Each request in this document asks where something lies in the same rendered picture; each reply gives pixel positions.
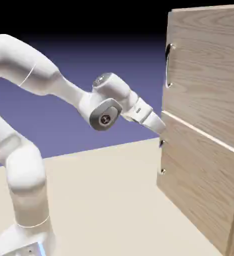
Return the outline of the small light wood door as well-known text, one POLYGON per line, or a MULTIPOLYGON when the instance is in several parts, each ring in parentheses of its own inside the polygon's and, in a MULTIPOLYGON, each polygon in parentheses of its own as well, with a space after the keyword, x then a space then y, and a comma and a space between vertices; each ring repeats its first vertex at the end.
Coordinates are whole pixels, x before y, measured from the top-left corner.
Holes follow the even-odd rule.
POLYGON ((234 148, 164 111, 158 188, 223 256, 234 256, 234 148))

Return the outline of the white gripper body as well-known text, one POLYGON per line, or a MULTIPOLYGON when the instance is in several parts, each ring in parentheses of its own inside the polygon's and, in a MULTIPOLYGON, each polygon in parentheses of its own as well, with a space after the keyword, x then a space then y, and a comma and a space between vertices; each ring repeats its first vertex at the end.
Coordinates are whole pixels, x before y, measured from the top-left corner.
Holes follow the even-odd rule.
POLYGON ((154 111, 152 111, 148 117, 145 118, 141 125, 158 135, 160 135, 166 128, 165 123, 154 111))

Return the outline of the light wood cabinet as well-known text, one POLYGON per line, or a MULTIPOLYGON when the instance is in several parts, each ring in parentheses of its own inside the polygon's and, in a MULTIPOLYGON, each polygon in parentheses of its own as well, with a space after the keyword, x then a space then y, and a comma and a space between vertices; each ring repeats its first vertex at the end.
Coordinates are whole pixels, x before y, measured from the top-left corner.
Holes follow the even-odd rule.
POLYGON ((168 14, 158 188, 234 256, 234 4, 168 14))

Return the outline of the large light wood door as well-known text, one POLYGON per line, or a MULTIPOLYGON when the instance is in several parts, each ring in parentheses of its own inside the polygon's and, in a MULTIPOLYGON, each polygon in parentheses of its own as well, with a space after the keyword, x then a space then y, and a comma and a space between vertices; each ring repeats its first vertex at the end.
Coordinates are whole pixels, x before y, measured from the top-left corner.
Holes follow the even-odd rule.
POLYGON ((163 109, 234 148, 234 5, 174 9, 163 109))

